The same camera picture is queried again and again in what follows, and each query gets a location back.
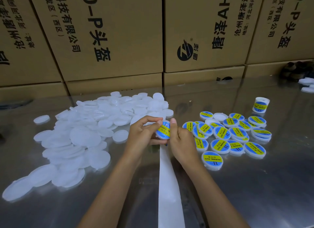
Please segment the metal table surface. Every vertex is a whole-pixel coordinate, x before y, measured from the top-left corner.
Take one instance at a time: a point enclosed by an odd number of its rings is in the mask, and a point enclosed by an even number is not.
[[[269,98],[270,104],[263,117],[273,137],[263,145],[267,150],[265,158],[222,155],[223,167],[210,174],[251,227],[314,225],[312,94],[300,92],[297,83],[276,77],[129,90],[122,94],[129,96],[142,91],[149,95],[163,91],[179,125],[200,120],[199,113],[204,110],[236,112],[247,118],[254,115],[251,108],[255,97]],[[0,191],[48,163],[41,155],[43,148],[35,143],[33,136],[52,129],[56,121],[54,115],[69,108],[73,101],[107,95],[109,93],[37,99],[24,107],[0,111]],[[45,114],[51,117],[48,123],[33,123],[35,117]],[[78,186],[61,189],[49,183],[33,188],[18,201],[0,199],[1,227],[75,227],[123,153],[124,144],[115,144],[112,138],[106,141],[112,158],[109,167],[100,171],[88,167]],[[186,227],[207,227],[193,184],[178,162],[173,157],[171,160],[180,187]],[[149,147],[132,179],[118,227],[158,227],[158,186],[159,151]]]

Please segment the soldering paste container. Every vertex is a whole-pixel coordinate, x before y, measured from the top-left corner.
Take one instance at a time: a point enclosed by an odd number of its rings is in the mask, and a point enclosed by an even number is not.
[[[226,114],[224,114],[224,113],[215,113],[213,115],[213,118],[216,119],[217,121],[222,122],[223,120],[227,119],[228,116]]]
[[[203,135],[211,136],[213,134],[211,127],[203,122],[196,124],[196,128]]]
[[[270,138],[272,137],[272,133],[266,129],[263,128],[254,128],[251,130],[251,135],[256,135],[264,138]]]
[[[224,164],[222,157],[213,151],[205,151],[202,154],[202,161],[206,168],[214,171],[220,170]]]
[[[185,128],[185,129],[188,129],[189,131],[192,131],[192,130],[193,130],[193,127],[194,127],[195,125],[196,125],[195,122],[193,122],[193,121],[188,121],[188,122],[184,123],[182,127]]]
[[[218,126],[213,129],[213,134],[216,139],[230,139],[230,132],[226,127]]]
[[[206,123],[207,125],[209,125],[209,124],[212,123],[212,122],[217,122],[217,123],[219,123],[219,121],[217,121],[217,120],[214,119],[214,118],[209,118],[209,119],[206,119],[206,120],[205,120],[205,123]]]
[[[260,127],[266,126],[266,120],[264,118],[261,118],[261,117],[251,116],[247,119],[247,121],[256,125],[256,126],[260,126]]]
[[[229,139],[227,140],[228,143],[230,144],[230,154],[233,154],[233,155],[242,155],[245,153],[245,150],[244,150],[244,147],[241,143],[239,142],[236,142],[235,140],[233,139]]]
[[[170,122],[164,120],[161,127],[156,131],[159,139],[170,139]]]
[[[238,119],[239,121],[243,121],[245,119],[244,116],[242,116],[241,114],[238,114],[238,113],[230,113],[229,117]]]
[[[212,150],[218,154],[226,154],[230,151],[230,144],[224,139],[215,139],[210,142]]]
[[[252,126],[247,121],[239,121],[238,127],[244,131],[250,131]]]
[[[222,124],[225,127],[235,127],[235,126],[238,126],[239,123],[240,123],[239,120],[235,119],[235,118],[227,118],[227,119],[222,121]]]
[[[204,111],[199,114],[199,117],[205,121],[206,119],[213,117],[213,114],[211,112]]]
[[[235,140],[236,142],[244,144],[244,143],[247,143],[249,141],[250,137],[248,135],[246,137],[244,137],[244,138],[231,136],[231,139]]]
[[[264,147],[254,142],[245,143],[244,150],[249,156],[255,159],[263,159],[266,155],[266,150]]]
[[[221,127],[225,127],[224,125],[220,124],[219,122],[211,122],[210,124],[208,124],[210,126],[211,129],[214,129],[215,127],[221,126]]]
[[[247,137],[246,131],[244,131],[244,130],[238,128],[238,127],[230,128],[229,132],[230,132],[232,137],[235,137],[237,139],[243,139],[243,138]]]
[[[252,128],[259,128],[257,125],[254,125],[254,124],[250,123],[247,119],[245,119],[244,122],[249,123],[250,126],[251,126],[251,129],[252,129]]]
[[[196,144],[196,149],[199,152],[204,152],[208,149],[208,142],[207,140],[204,139],[198,139],[198,138],[194,138],[195,139],[195,144]]]
[[[200,133],[200,132],[197,130],[196,125],[193,127],[192,133],[193,133],[194,137],[196,137],[196,138],[198,138],[198,139],[201,139],[201,140],[208,138],[208,136],[203,135],[202,133]]]
[[[261,137],[261,136],[258,136],[258,135],[254,135],[254,134],[251,134],[251,136],[259,141],[263,141],[263,142],[269,142],[272,138],[269,137],[269,138],[265,138],[265,137]]]
[[[257,97],[252,110],[256,113],[265,113],[269,102],[268,98]]]

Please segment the person's right hand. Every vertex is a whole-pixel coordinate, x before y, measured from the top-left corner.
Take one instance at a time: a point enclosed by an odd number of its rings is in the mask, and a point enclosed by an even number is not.
[[[170,147],[183,168],[200,163],[192,132],[178,127],[174,118],[170,120]]]

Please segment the hand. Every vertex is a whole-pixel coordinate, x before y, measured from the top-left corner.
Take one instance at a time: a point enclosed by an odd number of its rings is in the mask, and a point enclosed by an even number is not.
[[[155,122],[154,124],[144,126],[147,122]],[[132,124],[129,131],[125,153],[137,161],[140,160],[144,149],[148,145],[164,145],[168,140],[161,140],[156,137],[155,132],[163,123],[162,117],[145,116]]]
[[[186,166],[200,163],[192,132],[178,127],[174,118],[170,120],[170,147],[173,155],[184,169]]]

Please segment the white paper strip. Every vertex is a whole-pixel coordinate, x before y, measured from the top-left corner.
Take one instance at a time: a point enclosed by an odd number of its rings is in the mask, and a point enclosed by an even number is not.
[[[178,181],[168,148],[160,146],[158,228],[185,228]]]

